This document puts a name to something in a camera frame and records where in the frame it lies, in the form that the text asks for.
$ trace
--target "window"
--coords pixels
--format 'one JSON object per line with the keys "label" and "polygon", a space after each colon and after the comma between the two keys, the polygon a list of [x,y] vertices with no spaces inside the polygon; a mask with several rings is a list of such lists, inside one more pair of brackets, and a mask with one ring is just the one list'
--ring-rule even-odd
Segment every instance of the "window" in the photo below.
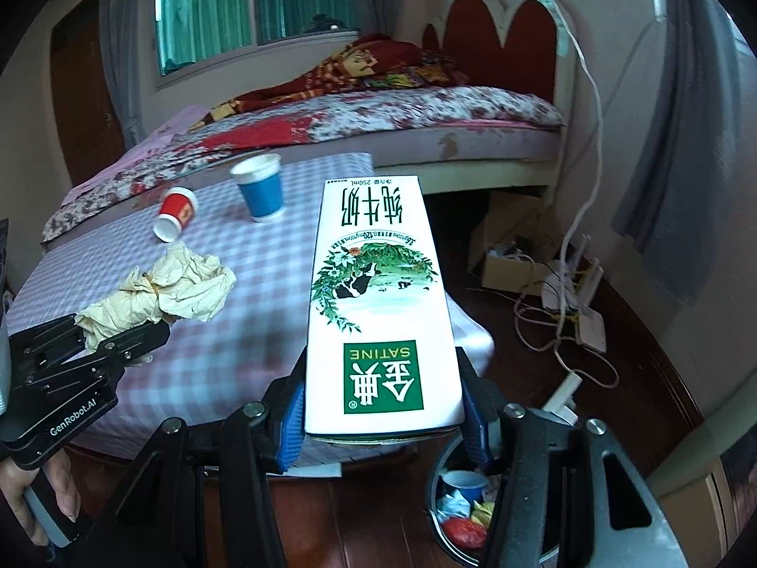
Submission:
{"label": "window", "polygon": [[355,29],[351,0],[155,0],[160,74],[242,47]]}

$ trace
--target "finger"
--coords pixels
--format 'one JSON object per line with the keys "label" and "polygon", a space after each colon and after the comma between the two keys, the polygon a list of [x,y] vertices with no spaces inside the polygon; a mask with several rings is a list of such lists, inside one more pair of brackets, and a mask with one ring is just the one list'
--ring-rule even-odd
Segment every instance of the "finger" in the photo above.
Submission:
{"label": "finger", "polygon": [[44,465],[44,472],[55,491],[58,508],[72,521],[77,520],[81,499],[77,498],[77,485],[71,476],[71,461],[65,451],[58,451]]}
{"label": "finger", "polygon": [[0,462],[0,491],[29,536],[34,533],[35,520],[24,501],[24,489],[32,484],[37,472],[39,470],[22,470],[10,459]]}
{"label": "finger", "polygon": [[50,539],[47,537],[47,534],[44,532],[44,529],[42,525],[40,525],[39,521],[34,522],[34,531],[29,537],[32,539],[32,542],[38,547],[46,547],[50,542]]}
{"label": "finger", "polygon": [[65,492],[71,476],[71,461],[66,452],[58,451],[50,457],[44,465],[44,473],[56,494]]}
{"label": "finger", "polygon": [[68,477],[68,485],[66,489],[56,496],[58,499],[58,506],[61,512],[66,515],[72,521],[76,521],[79,516],[79,510],[82,507],[82,498],[79,495],[77,484],[73,480],[73,476]]}

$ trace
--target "white milk carton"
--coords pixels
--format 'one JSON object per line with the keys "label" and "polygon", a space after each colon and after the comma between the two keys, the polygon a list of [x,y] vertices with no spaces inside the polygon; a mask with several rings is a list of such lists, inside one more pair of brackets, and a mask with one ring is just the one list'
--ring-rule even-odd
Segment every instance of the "white milk carton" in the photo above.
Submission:
{"label": "white milk carton", "polygon": [[462,421],[452,326],[418,177],[327,181],[305,432],[372,443]]}

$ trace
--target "red headboard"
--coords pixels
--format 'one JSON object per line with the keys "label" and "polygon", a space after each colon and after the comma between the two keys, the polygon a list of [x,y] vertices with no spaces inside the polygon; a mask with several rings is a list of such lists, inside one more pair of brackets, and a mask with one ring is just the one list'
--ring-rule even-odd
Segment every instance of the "red headboard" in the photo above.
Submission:
{"label": "red headboard", "polygon": [[[432,24],[423,32],[423,47],[439,51]],[[557,27],[537,0],[526,0],[516,10],[504,46],[485,1],[455,0],[449,8],[441,51],[457,60],[471,85],[535,94],[554,102]]]}

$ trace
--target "table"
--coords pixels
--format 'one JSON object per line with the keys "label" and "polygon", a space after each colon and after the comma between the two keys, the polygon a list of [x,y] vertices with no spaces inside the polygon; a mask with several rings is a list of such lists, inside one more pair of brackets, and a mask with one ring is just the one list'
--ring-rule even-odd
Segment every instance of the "table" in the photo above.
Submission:
{"label": "table", "polygon": [[[131,459],[167,417],[190,425],[225,418],[262,398],[272,380],[288,375],[306,342],[323,181],[372,174],[367,153],[286,165],[286,213],[264,224],[250,219],[233,181],[198,190],[198,215],[185,230],[184,243],[198,254],[217,255],[236,273],[236,286],[212,321],[179,320],[154,360],[127,369],[118,385],[118,405],[73,443]],[[151,231],[155,211],[133,213],[45,255],[10,308],[10,333],[80,311],[115,290],[135,266],[149,269],[166,247]],[[493,351],[491,336],[449,296],[448,303],[456,343],[482,373]],[[392,450],[306,438],[295,465],[353,461]]]}

